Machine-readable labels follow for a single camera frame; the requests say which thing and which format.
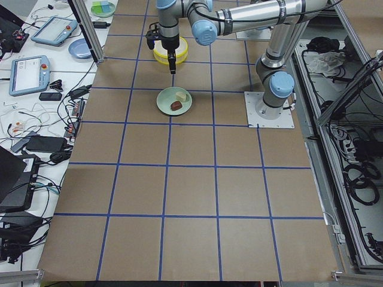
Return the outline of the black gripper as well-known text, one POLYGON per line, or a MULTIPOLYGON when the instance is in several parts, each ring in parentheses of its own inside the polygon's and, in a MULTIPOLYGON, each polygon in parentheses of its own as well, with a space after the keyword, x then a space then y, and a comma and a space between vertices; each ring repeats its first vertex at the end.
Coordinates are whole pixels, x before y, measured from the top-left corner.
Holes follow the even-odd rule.
POLYGON ((177 69, 175 50, 179 47, 179 32, 177 32, 173 36, 165 36, 160 31, 159 22, 156 22, 149 25, 145 37, 148 48, 150 50, 154 49, 154 44, 156 41, 161 41, 162 47, 167 51, 168 54, 170 73, 175 74, 177 69))

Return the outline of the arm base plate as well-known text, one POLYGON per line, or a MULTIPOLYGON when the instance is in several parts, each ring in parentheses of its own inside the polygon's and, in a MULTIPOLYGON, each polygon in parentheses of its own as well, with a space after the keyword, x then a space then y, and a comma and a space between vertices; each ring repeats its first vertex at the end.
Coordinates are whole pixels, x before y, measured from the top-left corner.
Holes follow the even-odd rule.
POLYGON ((286 99, 279 108, 271 108, 263 102, 263 92, 246 91, 245 106, 248 127, 266 129, 293 129, 294 122, 286 99))
POLYGON ((243 41, 263 41, 267 42, 271 38, 271 29, 252 29, 252 30, 246 30, 236 33, 236 39, 237 40, 243 40, 243 41))

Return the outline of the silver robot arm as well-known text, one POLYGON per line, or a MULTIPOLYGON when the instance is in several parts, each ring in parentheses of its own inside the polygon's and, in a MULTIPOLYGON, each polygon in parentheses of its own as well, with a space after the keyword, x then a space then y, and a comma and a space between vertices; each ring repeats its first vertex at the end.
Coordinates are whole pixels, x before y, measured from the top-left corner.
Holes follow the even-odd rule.
POLYGON ((305 29, 305 23, 325 6, 324 1, 253 1, 249 5, 214 11, 212 1, 157 1, 158 21, 146 34, 149 49, 160 41, 167 52, 169 70, 176 72, 176 49, 180 45, 179 20, 188 19, 199 45, 212 44, 218 36, 256 28, 273 27, 266 51, 256 63, 263 84, 256 113, 275 120, 294 89, 294 80, 282 67, 305 29))

